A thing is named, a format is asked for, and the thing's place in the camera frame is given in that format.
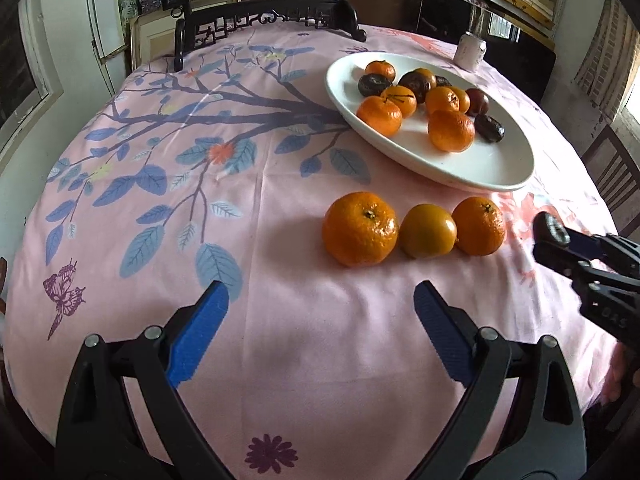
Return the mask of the large dark water chestnut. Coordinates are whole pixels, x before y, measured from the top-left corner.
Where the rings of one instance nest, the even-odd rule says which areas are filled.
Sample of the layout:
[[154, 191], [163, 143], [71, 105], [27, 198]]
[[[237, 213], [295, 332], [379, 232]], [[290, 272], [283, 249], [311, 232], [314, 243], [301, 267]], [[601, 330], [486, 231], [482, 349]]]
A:
[[392, 83], [380, 74], [364, 74], [358, 80], [358, 91], [367, 98], [368, 96], [380, 96]]

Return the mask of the small orange mandarin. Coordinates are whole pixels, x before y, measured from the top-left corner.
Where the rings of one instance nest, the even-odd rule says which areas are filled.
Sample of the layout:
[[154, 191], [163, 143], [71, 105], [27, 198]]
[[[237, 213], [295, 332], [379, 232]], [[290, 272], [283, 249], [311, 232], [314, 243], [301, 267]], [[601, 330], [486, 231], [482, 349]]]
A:
[[430, 86], [430, 89], [434, 89], [437, 87], [436, 76], [431, 70], [421, 67], [421, 68], [416, 68], [414, 72], [422, 75], [425, 78], [425, 80], [428, 82], [428, 85]]

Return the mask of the yellowish orange fruit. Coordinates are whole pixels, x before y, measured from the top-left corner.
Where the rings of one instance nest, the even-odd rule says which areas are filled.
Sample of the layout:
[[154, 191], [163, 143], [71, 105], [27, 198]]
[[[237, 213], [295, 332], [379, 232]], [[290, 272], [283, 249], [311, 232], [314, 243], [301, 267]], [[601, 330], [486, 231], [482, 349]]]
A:
[[398, 244], [413, 259], [449, 254], [458, 238], [456, 222], [446, 209], [434, 204], [412, 207], [401, 222]]
[[506, 239], [506, 222], [489, 198], [471, 196], [454, 208], [457, 246], [469, 256], [485, 257], [496, 252]]

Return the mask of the dark wooden chair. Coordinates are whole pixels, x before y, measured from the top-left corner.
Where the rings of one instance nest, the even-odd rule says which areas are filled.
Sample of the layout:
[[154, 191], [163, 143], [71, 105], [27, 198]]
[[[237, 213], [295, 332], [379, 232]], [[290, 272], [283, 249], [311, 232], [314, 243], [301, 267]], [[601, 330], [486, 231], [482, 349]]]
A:
[[634, 237], [639, 229], [639, 159], [611, 126], [597, 134], [580, 158], [612, 214], [617, 232]]

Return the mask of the large orange mandarin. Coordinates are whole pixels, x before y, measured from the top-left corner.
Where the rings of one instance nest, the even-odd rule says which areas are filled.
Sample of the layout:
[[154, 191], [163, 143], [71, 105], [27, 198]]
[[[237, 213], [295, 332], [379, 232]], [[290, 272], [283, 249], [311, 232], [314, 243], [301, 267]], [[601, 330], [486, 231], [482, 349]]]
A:
[[430, 115], [427, 133], [439, 151], [462, 153], [475, 140], [475, 127], [471, 118], [460, 112], [435, 112]]
[[321, 237], [326, 252], [343, 266], [375, 266], [397, 243], [396, 212], [373, 193], [349, 193], [329, 206]]

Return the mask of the dark red passion fruit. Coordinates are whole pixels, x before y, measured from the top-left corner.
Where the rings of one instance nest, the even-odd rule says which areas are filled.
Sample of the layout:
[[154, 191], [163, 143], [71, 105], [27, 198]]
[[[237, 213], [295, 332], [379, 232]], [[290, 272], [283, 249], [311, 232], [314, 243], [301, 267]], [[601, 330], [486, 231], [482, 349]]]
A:
[[465, 91], [469, 97], [469, 108], [466, 114], [475, 117], [478, 115], [486, 115], [489, 110], [489, 98], [488, 95], [479, 88], [469, 88]]

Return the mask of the orange mandarin on plate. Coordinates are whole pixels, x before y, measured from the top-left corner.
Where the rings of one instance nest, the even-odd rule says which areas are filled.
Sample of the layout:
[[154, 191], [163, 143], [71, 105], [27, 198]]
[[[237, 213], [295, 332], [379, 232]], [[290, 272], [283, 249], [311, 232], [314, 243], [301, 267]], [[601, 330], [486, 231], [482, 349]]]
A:
[[449, 87], [436, 87], [425, 96], [425, 110], [427, 115], [435, 112], [457, 112], [459, 110], [457, 93]]

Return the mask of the white drink can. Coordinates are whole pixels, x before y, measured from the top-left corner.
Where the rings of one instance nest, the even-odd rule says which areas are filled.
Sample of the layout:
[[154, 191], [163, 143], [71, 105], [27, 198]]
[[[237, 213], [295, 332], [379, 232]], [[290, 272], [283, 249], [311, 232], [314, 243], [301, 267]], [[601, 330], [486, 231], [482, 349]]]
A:
[[473, 35], [472, 32], [465, 32], [454, 52], [454, 64], [462, 70], [475, 72], [480, 67], [486, 51], [487, 44], [484, 39]]

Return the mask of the pink printed tablecloth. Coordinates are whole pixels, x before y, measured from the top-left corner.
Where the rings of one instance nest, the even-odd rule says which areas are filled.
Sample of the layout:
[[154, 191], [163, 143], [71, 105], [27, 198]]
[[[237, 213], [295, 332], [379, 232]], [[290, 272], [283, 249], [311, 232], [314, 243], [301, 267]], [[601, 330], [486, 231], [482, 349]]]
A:
[[426, 280], [503, 336], [555, 336], [580, 404], [598, 395], [613, 339], [534, 261], [530, 224], [540, 210], [584, 232], [614, 223], [567, 140], [495, 68], [470, 81], [511, 113], [536, 160], [524, 188], [495, 196], [508, 227], [498, 252], [394, 252], [360, 269], [326, 253], [322, 218], [347, 193], [372, 192], [398, 214], [464, 197], [343, 122], [324, 77], [357, 48], [296, 24], [245, 29], [179, 73], [168, 58], [140, 68], [70, 142], [27, 220], [6, 311], [10, 386], [46, 438], [88, 335], [135, 337], [216, 280], [229, 311], [179, 391], [240, 479], [410, 474], [462, 393], [413, 311]]

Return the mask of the black carved screen stand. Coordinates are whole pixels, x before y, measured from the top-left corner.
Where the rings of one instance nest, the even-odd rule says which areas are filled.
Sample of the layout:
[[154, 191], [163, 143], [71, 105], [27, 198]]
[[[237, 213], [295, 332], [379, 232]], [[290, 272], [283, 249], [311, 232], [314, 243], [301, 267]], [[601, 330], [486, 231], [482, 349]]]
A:
[[316, 29], [344, 32], [353, 40], [367, 40], [357, 11], [348, 0], [241, 0], [195, 9], [192, 0], [160, 0], [176, 20], [172, 69], [183, 70], [184, 57], [226, 39], [232, 32], [255, 24], [302, 23]]

